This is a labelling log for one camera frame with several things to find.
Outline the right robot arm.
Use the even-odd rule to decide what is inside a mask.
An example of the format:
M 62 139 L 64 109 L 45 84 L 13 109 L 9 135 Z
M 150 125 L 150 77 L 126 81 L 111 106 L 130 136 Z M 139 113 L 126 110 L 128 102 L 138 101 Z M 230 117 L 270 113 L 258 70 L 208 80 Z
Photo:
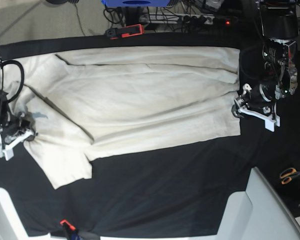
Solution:
M 20 70 L 20 83 L 14 95 L 8 98 L 4 91 L 4 67 L 15 65 Z M 22 64 L 16 60 L 3 61 L 0 55 L 0 139 L 4 147 L 12 147 L 23 141 L 33 141 L 37 133 L 31 127 L 30 121 L 25 119 L 23 112 L 15 115 L 12 113 L 9 104 L 15 101 L 23 90 L 25 72 Z

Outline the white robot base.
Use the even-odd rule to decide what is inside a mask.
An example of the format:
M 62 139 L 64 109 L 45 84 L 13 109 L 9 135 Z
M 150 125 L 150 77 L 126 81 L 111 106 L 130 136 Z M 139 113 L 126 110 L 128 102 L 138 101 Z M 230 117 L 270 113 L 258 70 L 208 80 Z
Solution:
M 300 225 L 257 167 L 226 203 L 217 240 L 300 240 Z
M 51 235 L 28 236 L 9 193 L 0 187 L 0 240 L 50 240 Z

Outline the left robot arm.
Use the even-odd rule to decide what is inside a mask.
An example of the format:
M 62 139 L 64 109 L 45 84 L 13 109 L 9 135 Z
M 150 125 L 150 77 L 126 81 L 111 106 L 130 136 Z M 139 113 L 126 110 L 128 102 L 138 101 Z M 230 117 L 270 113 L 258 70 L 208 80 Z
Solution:
M 277 119 L 277 102 L 293 95 L 298 87 L 298 70 L 294 63 L 299 36 L 297 1 L 256 1 L 261 27 L 257 28 L 262 43 L 262 58 L 266 75 L 258 84 L 245 84 L 232 106 L 236 118 L 255 116 Z

